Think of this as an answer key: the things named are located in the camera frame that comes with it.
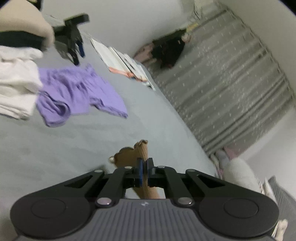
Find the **beige sleeve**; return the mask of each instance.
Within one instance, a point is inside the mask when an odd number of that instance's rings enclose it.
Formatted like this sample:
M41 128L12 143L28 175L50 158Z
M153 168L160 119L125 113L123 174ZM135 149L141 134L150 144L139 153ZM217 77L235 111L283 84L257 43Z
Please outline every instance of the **beige sleeve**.
M54 43L53 28L27 0L10 0L0 9L0 32L4 31L25 31L45 37L45 47Z

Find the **logo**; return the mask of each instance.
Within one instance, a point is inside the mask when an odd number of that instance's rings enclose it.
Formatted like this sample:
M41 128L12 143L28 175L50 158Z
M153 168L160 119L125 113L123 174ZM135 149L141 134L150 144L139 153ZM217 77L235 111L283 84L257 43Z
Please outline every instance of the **logo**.
M142 202L141 205L144 206L144 207L146 207L146 206L149 205L149 203L148 202Z

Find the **book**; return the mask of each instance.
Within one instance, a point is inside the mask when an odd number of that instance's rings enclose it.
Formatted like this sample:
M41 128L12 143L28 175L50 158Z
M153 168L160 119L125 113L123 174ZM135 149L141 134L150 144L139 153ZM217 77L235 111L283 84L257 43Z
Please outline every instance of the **book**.
M95 41L93 38L90 40L110 72L122 74L128 78L135 78L135 80L140 81L155 90L142 66L137 64L130 56L117 51L113 47L107 47L104 44Z
M91 39L91 43L97 53L101 56L103 62L107 65L110 72L123 74L126 77L134 77L134 74L130 71L130 69L126 66L126 64L122 61L122 59L118 56L116 51L112 47L106 47L104 44Z

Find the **gray cushion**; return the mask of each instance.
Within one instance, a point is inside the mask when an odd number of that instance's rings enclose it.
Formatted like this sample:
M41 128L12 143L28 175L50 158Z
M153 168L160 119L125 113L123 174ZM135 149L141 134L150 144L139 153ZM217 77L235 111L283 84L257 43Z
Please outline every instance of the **gray cushion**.
M288 220L288 227L284 234L284 241L296 240L296 200L287 193L277 182L273 176L268 180L276 200L279 204L279 219Z

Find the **purple clothing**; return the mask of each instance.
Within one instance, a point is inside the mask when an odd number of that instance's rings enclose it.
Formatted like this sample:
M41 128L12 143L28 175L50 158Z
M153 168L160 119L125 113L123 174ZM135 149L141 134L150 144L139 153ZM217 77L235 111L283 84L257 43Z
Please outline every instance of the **purple clothing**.
M97 76L91 65L85 69L39 69L43 89L37 100L44 122L49 127L63 125L70 115L89 112L90 105L127 118L126 106L114 88Z

